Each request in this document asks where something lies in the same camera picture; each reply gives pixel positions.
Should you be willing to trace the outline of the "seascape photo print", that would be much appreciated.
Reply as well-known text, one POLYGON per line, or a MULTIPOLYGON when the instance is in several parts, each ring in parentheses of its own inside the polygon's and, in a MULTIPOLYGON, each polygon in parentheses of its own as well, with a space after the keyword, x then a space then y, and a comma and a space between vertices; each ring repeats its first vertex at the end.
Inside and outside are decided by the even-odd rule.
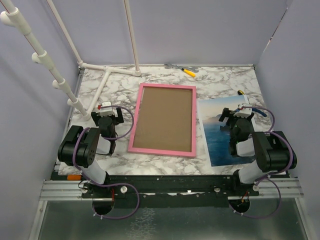
POLYGON ((205 138, 205 151, 212 167, 250 164, 253 157, 233 157, 229 152, 229 129, 226 120, 219 121, 224 108, 235 110, 239 104, 249 103, 246 95, 216 99, 199 99, 197 111, 205 138))

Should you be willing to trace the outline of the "pink picture frame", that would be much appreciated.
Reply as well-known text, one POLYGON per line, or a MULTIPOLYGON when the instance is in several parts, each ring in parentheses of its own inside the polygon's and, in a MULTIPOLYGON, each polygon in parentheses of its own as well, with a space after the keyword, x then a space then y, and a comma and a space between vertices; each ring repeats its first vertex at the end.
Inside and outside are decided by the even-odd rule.
POLYGON ((173 85, 173 84, 159 84, 159 83, 142 83, 139 86, 137 95, 136 107, 134 111, 134 125, 130 134, 128 151, 132 153, 142 154, 154 154, 154 155, 168 155, 178 157, 192 157, 196 156, 196 87, 188 85, 173 85), (163 88, 178 88, 178 89, 191 89, 192 90, 192 152, 182 151, 171 151, 171 150, 157 150, 157 149, 145 149, 145 148, 134 148, 133 140, 136 131, 136 124, 138 120, 139 107, 142 100, 143 88, 144 87, 163 87, 163 88))

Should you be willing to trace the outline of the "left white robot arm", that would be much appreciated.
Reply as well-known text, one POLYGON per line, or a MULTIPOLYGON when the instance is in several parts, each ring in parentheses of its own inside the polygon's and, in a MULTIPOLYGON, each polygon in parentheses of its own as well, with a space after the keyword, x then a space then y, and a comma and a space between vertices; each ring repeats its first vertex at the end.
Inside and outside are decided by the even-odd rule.
POLYGON ((115 115, 112 110, 97 110, 91 113, 96 127, 87 130, 79 125, 72 125, 62 140, 57 157, 68 166, 76 169, 95 182, 93 191, 97 196, 106 197, 111 190, 109 175, 103 170, 95 156, 111 156, 116 148, 118 134, 116 126, 124 123, 122 110, 117 107, 115 115))

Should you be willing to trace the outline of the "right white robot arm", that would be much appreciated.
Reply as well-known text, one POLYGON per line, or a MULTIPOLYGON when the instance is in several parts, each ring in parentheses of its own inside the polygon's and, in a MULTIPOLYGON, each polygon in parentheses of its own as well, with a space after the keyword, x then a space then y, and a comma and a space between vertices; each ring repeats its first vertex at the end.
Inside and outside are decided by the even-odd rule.
POLYGON ((252 163, 236 170, 232 175, 229 189, 240 196, 247 191, 248 185, 258 184, 270 176, 282 174, 297 165, 297 156, 282 131, 273 131, 275 116, 264 108, 247 103, 239 104, 237 109, 224 108, 220 122, 227 119, 223 130, 229 131, 229 153, 232 157, 253 157, 252 163), (253 117, 255 113, 271 116, 271 127, 268 131, 255 131, 253 117))

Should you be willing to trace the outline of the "black yellow screwdriver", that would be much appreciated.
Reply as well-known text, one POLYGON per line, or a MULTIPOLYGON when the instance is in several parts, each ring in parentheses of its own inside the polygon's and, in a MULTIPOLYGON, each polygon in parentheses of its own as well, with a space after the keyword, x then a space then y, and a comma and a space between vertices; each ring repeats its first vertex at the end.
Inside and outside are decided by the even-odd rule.
POLYGON ((245 95, 245 93, 244 93, 242 90, 238 90, 238 91, 237 91, 237 94, 240 95, 240 96, 241 96, 241 95, 245 95))

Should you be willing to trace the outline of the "silver wrench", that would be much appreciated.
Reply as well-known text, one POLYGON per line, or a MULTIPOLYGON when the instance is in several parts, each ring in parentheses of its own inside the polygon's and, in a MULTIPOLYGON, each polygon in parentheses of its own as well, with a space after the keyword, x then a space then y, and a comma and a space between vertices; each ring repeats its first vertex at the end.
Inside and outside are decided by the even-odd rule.
POLYGON ((199 72, 199 68, 198 67, 194 67, 194 66, 179 66, 179 65, 174 65, 174 64, 170 64, 170 63, 165 63, 164 64, 164 68, 165 69, 186 69, 189 70, 193 73, 198 73, 199 72))

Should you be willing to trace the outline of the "brown fibreboard backing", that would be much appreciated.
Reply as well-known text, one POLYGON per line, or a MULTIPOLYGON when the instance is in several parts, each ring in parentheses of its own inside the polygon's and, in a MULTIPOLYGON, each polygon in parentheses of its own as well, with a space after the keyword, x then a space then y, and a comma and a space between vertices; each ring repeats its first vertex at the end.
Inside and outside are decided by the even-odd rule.
POLYGON ((193 91, 143 88, 132 147, 192 152, 193 91))

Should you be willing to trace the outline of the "white pvc pipe rack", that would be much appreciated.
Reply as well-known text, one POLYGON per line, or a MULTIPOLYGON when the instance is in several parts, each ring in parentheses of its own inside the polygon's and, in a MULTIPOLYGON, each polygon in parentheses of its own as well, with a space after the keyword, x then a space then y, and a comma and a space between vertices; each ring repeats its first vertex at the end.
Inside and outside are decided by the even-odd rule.
MULTIPOLYGON (((78 65, 48 4, 43 0, 15 0, 33 34, 49 53, 72 88, 78 65)), ((67 119, 67 95, 52 87, 53 76, 32 62, 34 49, 14 27, 0 25, 0 126, 41 123, 60 125, 67 119)))

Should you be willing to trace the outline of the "blue handled pliers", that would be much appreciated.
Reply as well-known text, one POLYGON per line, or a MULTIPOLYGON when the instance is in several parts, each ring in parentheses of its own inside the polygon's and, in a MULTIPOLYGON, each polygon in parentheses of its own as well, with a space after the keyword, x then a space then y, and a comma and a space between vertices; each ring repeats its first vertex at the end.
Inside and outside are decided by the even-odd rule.
POLYGON ((261 110, 259 110, 258 108, 252 108, 252 111, 255 112, 255 113, 258 113, 260 115, 262 115, 263 117, 267 117, 267 114, 261 110))

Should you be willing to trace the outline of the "yellow handled screwdriver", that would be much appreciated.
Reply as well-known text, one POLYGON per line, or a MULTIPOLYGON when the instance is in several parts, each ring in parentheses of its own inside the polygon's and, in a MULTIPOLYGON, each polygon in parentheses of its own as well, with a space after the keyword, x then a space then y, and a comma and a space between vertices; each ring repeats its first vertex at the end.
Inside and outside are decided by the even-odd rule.
POLYGON ((196 77, 196 74, 194 72, 192 72, 191 70, 188 70, 188 69, 185 69, 185 68, 181 68, 181 70, 186 73, 187 75, 195 78, 196 77))

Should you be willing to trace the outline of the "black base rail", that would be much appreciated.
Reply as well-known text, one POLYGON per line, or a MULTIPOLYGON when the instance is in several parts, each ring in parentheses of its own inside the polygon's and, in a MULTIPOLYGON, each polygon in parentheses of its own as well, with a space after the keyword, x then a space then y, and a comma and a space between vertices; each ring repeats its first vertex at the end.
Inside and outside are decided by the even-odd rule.
POLYGON ((227 208, 229 198, 258 196, 252 184, 231 175, 111 175, 109 187, 86 183, 82 198, 116 208, 227 208))

